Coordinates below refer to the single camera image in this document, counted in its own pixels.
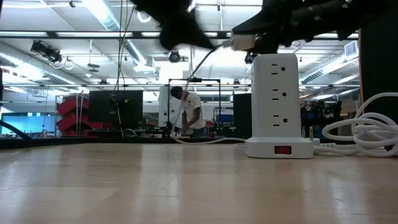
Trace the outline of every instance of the wooden table surface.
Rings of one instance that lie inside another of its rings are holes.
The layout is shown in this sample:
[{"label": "wooden table surface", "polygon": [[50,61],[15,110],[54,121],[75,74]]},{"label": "wooden table surface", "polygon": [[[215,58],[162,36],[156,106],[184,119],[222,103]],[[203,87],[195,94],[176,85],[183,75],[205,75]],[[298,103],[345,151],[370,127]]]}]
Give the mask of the wooden table surface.
[{"label": "wooden table surface", "polygon": [[247,158],[231,145],[0,151],[0,223],[398,223],[398,159]]}]

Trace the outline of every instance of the person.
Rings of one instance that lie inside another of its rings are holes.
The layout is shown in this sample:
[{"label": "person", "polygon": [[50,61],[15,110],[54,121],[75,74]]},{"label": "person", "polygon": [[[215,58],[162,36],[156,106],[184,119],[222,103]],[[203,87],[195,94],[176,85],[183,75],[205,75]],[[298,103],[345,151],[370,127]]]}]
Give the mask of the person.
[{"label": "person", "polygon": [[171,89],[170,94],[181,101],[182,114],[182,130],[183,133],[192,129],[191,137],[199,138],[205,135],[205,121],[201,111],[200,96],[198,93],[185,91],[180,86]]}]

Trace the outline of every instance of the red container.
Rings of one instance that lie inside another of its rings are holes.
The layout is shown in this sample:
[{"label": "red container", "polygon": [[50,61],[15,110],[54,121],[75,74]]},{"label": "red container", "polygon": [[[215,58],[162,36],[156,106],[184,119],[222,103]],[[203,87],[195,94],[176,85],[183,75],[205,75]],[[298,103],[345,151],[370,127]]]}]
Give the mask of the red container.
[{"label": "red container", "polygon": [[[87,115],[82,115],[81,116],[81,122],[82,123],[86,123],[88,120],[88,116]],[[57,126],[58,129],[61,132],[64,132],[68,129],[76,129],[76,114],[75,113],[70,113],[69,115],[67,115],[66,117],[64,117],[62,120],[57,122]]]},{"label": "red container", "polygon": [[[78,97],[77,104],[78,104],[78,107],[80,107],[81,97]],[[84,98],[83,99],[83,110],[88,109],[88,105],[89,105],[88,99]],[[71,111],[76,112],[76,97],[69,97],[63,103],[58,104],[57,110],[61,116],[65,116],[66,114],[68,114]]]}]

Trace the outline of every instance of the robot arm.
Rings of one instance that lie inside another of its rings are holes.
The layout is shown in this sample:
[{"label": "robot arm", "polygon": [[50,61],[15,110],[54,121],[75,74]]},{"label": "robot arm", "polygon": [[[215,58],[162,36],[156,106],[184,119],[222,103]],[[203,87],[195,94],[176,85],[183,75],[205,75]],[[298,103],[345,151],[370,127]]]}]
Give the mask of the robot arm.
[{"label": "robot arm", "polygon": [[344,40],[397,5],[396,0],[263,0],[262,10],[232,32],[254,40],[236,50],[276,54],[279,45],[309,42],[327,32],[336,31]]}]

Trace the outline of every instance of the black bracket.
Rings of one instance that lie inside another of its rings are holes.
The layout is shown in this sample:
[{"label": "black bracket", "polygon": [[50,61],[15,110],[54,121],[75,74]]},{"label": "black bracket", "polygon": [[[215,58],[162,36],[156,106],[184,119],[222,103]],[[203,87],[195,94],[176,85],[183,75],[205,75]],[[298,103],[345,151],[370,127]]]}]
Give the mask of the black bracket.
[{"label": "black bracket", "polygon": [[73,0],[70,0],[70,1],[69,1],[69,6],[70,6],[71,8],[76,7],[75,4],[73,3]]}]

